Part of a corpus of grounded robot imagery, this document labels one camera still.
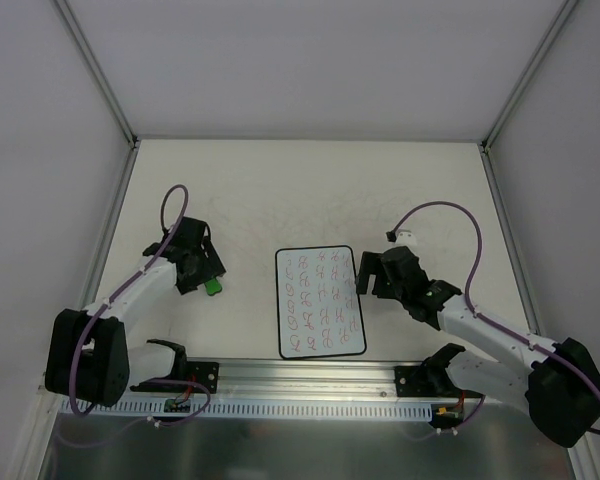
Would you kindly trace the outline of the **green whiteboard eraser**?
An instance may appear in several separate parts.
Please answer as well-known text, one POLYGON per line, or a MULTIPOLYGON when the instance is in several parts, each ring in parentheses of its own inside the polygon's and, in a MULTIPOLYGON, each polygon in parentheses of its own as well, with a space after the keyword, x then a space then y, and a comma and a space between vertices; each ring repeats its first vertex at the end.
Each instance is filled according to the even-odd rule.
POLYGON ((222 292, 223 287, 218 278, 212 278, 204 283, 205 292, 208 296, 215 296, 222 292))

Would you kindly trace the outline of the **small black-framed whiteboard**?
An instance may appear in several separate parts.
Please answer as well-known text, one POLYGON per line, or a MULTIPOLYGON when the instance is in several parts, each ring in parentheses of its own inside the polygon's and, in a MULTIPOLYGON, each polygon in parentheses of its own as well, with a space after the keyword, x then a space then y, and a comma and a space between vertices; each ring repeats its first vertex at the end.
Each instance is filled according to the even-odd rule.
POLYGON ((275 266, 282 359, 358 356, 366 352, 350 246, 280 249, 275 254, 275 266))

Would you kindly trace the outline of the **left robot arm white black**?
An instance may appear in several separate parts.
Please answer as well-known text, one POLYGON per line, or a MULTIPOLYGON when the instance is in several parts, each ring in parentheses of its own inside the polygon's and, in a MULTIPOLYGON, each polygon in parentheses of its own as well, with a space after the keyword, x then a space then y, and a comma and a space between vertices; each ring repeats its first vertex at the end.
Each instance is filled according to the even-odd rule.
POLYGON ((184 217, 173 233, 143 253, 131 278, 99 302, 64 309, 54 321, 44 387, 92 406, 112 407, 128 391, 201 391, 206 373, 183 345, 149 339, 129 347, 127 335, 155 302, 198 288, 213 296, 226 269, 208 224, 184 217))

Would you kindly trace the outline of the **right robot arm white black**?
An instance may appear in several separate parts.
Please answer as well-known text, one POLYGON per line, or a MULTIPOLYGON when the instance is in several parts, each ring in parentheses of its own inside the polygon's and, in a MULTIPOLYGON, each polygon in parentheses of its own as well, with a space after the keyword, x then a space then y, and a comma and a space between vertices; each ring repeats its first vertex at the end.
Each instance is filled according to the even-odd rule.
POLYGON ((395 300, 410 317, 479 350, 448 344, 428 357, 419 380, 439 396, 465 390, 527 414, 553 443, 571 448, 600 419, 600 372, 587 348, 557 342, 488 318, 456 286, 427 276, 406 246, 364 252, 359 294, 395 300))

